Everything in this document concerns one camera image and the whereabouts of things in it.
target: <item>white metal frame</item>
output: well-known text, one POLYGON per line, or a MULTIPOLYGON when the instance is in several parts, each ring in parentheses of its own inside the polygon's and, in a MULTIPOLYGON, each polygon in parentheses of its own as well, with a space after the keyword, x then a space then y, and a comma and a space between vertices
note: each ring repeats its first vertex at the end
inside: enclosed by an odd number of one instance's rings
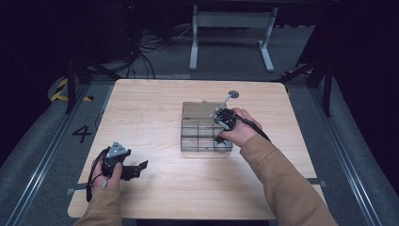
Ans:
POLYGON ((267 52, 267 43, 272 33, 273 24, 277 17, 278 8, 271 12, 211 12, 198 11, 198 6, 193 10, 193 45, 191 47, 190 70, 197 69, 199 52, 198 27, 250 27, 264 28, 263 40, 259 40, 264 65, 268 72, 273 72, 273 64, 267 52))

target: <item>wooden table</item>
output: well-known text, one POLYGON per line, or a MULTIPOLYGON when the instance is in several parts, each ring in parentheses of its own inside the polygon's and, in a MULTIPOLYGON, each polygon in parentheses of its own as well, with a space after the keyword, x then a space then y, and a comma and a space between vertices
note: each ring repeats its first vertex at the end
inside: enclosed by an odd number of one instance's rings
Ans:
MULTIPOLYGON (((183 102, 222 102, 246 109, 306 178, 316 174, 282 84, 224 81, 119 80, 110 96, 79 183, 93 159, 118 141, 132 149, 124 165, 149 160, 140 178, 121 181, 124 218, 272 219, 263 186, 234 146, 230 154, 184 154, 183 102)), ((320 186, 314 186, 323 197, 320 186)), ((86 191, 75 191, 68 213, 86 211, 86 191)))

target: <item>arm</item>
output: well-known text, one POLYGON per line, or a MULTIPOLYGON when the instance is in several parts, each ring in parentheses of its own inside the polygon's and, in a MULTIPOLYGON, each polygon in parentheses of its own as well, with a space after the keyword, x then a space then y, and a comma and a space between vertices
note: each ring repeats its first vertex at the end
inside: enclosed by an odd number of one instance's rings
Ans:
POLYGON ((93 191, 86 213, 73 225, 121 225, 120 209, 120 175, 122 164, 118 163, 112 177, 102 175, 101 162, 97 164, 94 175, 100 175, 92 181, 93 191))
MULTIPOLYGON (((234 112, 257 123, 245 110, 234 112)), ((319 194, 271 142, 240 121, 234 130, 219 135, 241 147, 240 154, 262 182, 279 225, 336 225, 319 194)))

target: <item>tan sleeve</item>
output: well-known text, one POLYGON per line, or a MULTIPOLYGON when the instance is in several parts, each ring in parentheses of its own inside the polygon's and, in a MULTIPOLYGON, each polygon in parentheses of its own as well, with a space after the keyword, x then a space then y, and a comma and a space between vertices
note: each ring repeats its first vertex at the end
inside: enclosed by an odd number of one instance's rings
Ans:
POLYGON ((308 180, 272 143, 254 136, 243 145, 240 154, 262 182, 279 225, 337 225, 308 180))
POLYGON ((120 212, 119 189, 94 187, 86 213, 73 225, 121 225, 120 212))

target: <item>person's right hand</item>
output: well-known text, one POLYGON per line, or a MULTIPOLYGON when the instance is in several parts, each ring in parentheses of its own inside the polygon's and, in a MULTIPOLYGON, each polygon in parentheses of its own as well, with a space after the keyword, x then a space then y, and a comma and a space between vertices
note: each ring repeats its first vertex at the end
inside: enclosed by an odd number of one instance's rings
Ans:
MULTIPOLYGON (((255 124, 262 130, 262 126, 255 121, 247 112, 245 109, 240 109, 240 108, 233 108, 235 115, 241 116, 244 119, 250 120, 255 122, 255 124)), ((258 133, 253 130, 249 125, 243 123, 240 120, 237 120, 237 123, 235 124, 235 127, 232 131, 220 131, 219 135, 227 140, 230 140, 233 142, 235 145, 238 147, 242 147, 247 140, 249 140, 251 137, 257 135, 258 133)))
POLYGON ((93 187, 102 187, 104 181, 108 181, 106 183, 106 187, 111 188, 120 188, 120 176, 122 175, 123 165, 119 162, 115 167, 112 173, 111 178, 107 178, 103 175, 102 171, 102 162, 104 161, 105 153, 100 157, 100 161, 97 163, 96 168, 94 169, 93 175, 100 175, 97 178, 93 178, 92 186, 93 187))

